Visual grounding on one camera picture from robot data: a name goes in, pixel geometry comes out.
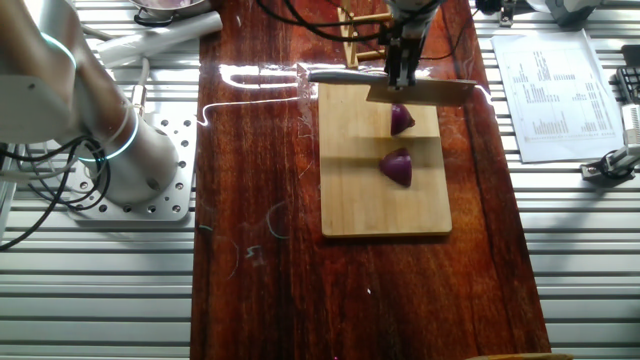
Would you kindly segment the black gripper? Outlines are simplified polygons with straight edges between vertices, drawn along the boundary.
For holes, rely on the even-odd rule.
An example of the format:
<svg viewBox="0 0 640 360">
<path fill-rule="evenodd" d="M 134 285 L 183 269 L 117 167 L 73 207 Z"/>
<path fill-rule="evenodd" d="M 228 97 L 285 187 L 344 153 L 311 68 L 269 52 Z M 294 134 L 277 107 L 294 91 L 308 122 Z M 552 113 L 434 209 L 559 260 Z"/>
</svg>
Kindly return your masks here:
<svg viewBox="0 0 640 360">
<path fill-rule="evenodd" d="M 419 65 L 425 42 L 425 24 L 418 22 L 405 25 L 393 23 L 387 29 L 385 41 L 388 83 L 391 88 L 399 90 L 406 85 L 407 80 L 415 80 L 415 71 Z"/>
</svg>

